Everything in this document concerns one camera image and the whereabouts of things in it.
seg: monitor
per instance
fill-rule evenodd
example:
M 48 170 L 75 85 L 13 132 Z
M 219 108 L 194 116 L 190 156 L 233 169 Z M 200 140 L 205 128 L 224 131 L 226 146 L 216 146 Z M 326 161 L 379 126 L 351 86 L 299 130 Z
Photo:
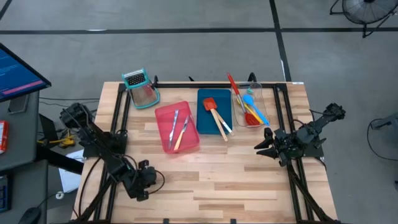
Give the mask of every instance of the monitor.
M 11 100 L 9 112 L 24 111 L 28 94 L 51 83 L 0 43 L 0 103 Z

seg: white paper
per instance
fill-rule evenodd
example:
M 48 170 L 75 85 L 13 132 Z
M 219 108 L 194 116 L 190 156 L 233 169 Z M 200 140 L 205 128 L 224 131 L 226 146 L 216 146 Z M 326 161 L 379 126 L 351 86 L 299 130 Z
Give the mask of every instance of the white paper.
M 67 157 L 83 162 L 83 151 L 84 150 L 82 149 L 77 152 L 69 153 L 67 154 Z M 59 171 L 61 176 L 62 189 L 65 193 L 71 192 L 72 190 L 79 188 L 80 175 L 74 174 L 61 168 L 59 168 Z

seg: yellow tool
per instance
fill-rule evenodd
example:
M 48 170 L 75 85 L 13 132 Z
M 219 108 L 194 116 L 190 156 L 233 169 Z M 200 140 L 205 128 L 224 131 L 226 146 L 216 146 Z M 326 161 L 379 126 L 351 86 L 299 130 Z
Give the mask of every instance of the yellow tool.
M 260 119 L 260 117 L 258 117 L 258 115 L 245 103 L 244 107 L 251 113 L 253 114 L 253 116 L 260 122 L 260 124 L 264 124 L 264 122 L 262 121 L 262 119 Z
M 67 137 L 65 137 L 63 139 L 60 139 L 60 140 L 56 140 L 56 141 L 49 141 L 48 144 L 60 143 L 64 147 L 74 146 L 75 145 L 75 141 L 73 140 L 73 137 L 74 137 L 74 135 L 71 135 L 69 133 L 69 130 L 68 130 L 68 136 Z M 44 142 L 45 141 L 37 141 L 37 143 L 41 143 L 41 144 L 44 144 Z

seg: electric fan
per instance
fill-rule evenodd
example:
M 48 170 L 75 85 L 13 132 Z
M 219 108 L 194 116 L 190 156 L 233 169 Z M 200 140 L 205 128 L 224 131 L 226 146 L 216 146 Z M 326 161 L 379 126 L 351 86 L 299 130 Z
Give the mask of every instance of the electric fan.
M 340 0 L 336 0 L 330 8 L 330 15 L 344 14 L 347 19 L 355 24 L 363 25 L 362 37 L 371 35 L 390 16 L 395 14 L 398 0 L 341 0 L 343 12 L 333 12 L 333 7 Z M 370 33 L 367 25 L 381 21 Z

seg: concrete floor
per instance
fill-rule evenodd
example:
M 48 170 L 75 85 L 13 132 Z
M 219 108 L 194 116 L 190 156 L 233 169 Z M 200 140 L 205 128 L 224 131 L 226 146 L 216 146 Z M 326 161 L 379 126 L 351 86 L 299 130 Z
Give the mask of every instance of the concrete floor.
M 281 28 L 359 27 L 329 16 L 333 0 L 277 0 Z M 167 29 L 273 27 L 266 0 L 13 0 L 0 30 Z M 384 27 L 398 27 L 392 17 Z M 292 81 L 305 82 L 310 105 L 343 105 L 344 120 L 323 130 L 327 173 L 339 219 L 346 223 L 396 223 L 398 163 L 368 148 L 370 120 L 398 111 L 398 32 L 282 33 Z M 0 42 L 47 77 L 41 96 L 97 98 L 105 81 L 145 67 L 160 80 L 225 80 L 227 71 L 245 80 L 284 81 L 275 33 L 0 35 Z M 40 105 L 58 122 L 60 108 Z M 391 127 L 371 131 L 374 149 L 398 159 Z M 50 169 L 51 179 L 58 177 Z M 61 190 L 49 183 L 49 193 Z M 70 218 L 74 195 L 49 202 L 48 222 Z

